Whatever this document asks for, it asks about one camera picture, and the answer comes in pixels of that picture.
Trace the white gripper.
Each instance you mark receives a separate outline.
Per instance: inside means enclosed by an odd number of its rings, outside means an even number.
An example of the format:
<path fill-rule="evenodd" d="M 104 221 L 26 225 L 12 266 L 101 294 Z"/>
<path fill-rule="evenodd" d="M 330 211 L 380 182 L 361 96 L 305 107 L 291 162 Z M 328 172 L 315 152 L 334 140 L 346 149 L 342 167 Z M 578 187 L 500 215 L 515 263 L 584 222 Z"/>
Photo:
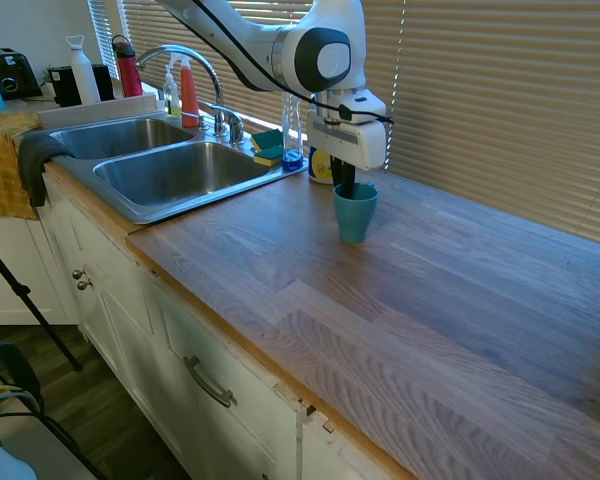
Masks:
<path fill-rule="evenodd" d="M 383 165 L 386 158 L 385 126 L 378 120 L 362 124 L 329 120 L 308 111 L 306 132 L 309 145 L 329 154 L 332 183 L 342 185 L 342 196 L 355 193 L 356 168 L 371 170 Z"/>

